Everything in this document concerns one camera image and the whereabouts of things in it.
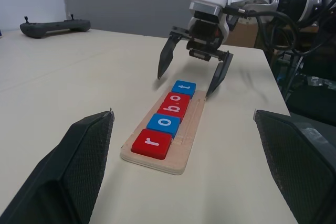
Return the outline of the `wooden letter board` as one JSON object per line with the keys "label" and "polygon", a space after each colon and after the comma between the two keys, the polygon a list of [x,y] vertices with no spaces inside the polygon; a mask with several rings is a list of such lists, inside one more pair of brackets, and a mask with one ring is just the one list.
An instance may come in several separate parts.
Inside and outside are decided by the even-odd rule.
{"label": "wooden letter board", "polygon": [[205,91],[195,91],[186,110],[186,115],[182,121],[181,126],[178,128],[176,137],[172,141],[172,144],[168,149],[165,159],[159,160],[141,154],[136,154],[131,151],[132,144],[136,140],[136,137],[140,134],[141,130],[143,130],[148,124],[154,112],[159,109],[159,106],[164,101],[164,98],[171,90],[171,88],[172,86],[169,86],[169,88],[163,92],[161,97],[157,100],[154,106],[149,110],[149,112],[135,128],[130,137],[123,144],[120,151],[120,157],[130,163],[148,167],[154,170],[159,170],[168,174],[181,175],[186,168],[187,161],[196,136],[197,128],[201,120],[203,108],[206,101]]}

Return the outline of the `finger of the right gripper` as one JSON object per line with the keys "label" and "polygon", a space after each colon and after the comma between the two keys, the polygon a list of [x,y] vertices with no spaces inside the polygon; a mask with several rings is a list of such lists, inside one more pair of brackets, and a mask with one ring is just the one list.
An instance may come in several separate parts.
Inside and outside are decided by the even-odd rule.
{"label": "finger of the right gripper", "polygon": [[224,56],[219,60],[217,68],[214,72],[210,85],[208,87],[206,97],[212,95],[212,93],[219,87],[228,72],[229,65],[232,61],[233,54],[229,51],[224,52]]}
{"label": "finger of the right gripper", "polygon": [[159,65],[157,70],[158,79],[160,79],[168,69],[173,59],[173,51],[180,40],[181,36],[179,34],[170,34],[167,42],[165,43],[160,53]]}

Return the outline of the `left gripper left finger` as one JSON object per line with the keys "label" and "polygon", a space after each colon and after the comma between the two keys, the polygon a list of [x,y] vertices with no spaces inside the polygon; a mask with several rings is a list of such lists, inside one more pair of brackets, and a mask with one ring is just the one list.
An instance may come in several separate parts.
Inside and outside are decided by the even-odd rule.
{"label": "left gripper left finger", "polygon": [[74,123],[34,168],[0,224],[88,224],[100,191],[114,123],[112,110]]}

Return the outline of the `blue t letter tile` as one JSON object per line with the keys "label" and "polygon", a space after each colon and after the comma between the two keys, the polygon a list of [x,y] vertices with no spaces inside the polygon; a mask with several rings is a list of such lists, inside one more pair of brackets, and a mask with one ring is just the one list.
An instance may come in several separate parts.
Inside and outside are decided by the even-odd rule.
{"label": "blue t letter tile", "polygon": [[173,85],[172,92],[174,93],[180,93],[185,94],[190,97],[190,99],[193,97],[196,90],[196,84],[193,82],[187,82],[182,80],[177,80],[175,84]]}

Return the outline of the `red r letter tile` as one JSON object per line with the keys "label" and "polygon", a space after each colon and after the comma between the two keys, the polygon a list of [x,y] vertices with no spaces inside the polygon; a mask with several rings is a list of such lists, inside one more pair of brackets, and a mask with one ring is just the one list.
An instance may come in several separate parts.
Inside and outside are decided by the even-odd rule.
{"label": "red r letter tile", "polygon": [[143,129],[135,139],[131,152],[143,156],[164,160],[172,141],[169,133]]}

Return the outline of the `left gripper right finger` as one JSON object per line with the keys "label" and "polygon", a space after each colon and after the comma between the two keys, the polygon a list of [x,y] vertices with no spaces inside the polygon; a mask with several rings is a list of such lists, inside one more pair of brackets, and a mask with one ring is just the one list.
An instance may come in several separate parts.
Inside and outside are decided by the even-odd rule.
{"label": "left gripper right finger", "polygon": [[255,110],[271,175],[298,224],[336,224],[336,147],[311,124]]}

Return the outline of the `blue o letter tile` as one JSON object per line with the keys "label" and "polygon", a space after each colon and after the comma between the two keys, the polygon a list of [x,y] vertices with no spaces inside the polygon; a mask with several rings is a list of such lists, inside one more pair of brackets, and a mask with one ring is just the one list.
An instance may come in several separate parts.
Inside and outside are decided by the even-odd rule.
{"label": "blue o letter tile", "polygon": [[181,120],[178,117],[154,113],[146,125],[147,129],[171,134],[175,138]]}

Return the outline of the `brown cardboard box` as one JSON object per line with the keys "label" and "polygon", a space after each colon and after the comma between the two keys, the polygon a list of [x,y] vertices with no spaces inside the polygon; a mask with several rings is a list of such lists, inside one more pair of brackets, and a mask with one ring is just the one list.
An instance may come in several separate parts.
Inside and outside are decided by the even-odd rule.
{"label": "brown cardboard box", "polygon": [[256,18],[244,19],[243,23],[238,22],[223,45],[254,48],[258,35],[258,23]]}

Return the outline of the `red o letter tile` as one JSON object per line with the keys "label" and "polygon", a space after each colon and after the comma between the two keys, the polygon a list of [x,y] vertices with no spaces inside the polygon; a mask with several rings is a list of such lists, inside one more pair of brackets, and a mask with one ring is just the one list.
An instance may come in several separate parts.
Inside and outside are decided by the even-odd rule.
{"label": "red o letter tile", "polygon": [[175,105],[179,107],[188,106],[189,102],[189,95],[176,92],[169,92],[163,101],[164,104]]}

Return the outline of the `red b letter tile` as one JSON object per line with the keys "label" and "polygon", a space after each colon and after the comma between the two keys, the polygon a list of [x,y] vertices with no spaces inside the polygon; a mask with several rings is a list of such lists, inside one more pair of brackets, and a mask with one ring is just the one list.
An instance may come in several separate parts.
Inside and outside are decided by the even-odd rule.
{"label": "red b letter tile", "polygon": [[179,118],[180,120],[183,120],[187,107],[188,102],[175,103],[172,101],[165,101],[160,105],[159,109],[157,110],[157,113],[174,116]]}

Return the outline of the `grey handheld controller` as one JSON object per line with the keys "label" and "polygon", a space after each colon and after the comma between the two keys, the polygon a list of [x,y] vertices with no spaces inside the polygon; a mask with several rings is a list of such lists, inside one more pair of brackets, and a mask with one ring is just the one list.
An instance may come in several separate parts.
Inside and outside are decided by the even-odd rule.
{"label": "grey handheld controller", "polygon": [[20,24],[21,32],[30,38],[43,38],[48,32],[71,30],[78,32],[86,32],[91,28],[91,22],[85,19],[74,19],[71,14],[71,19],[61,22],[49,23],[30,23],[28,17],[24,17],[25,22]]}

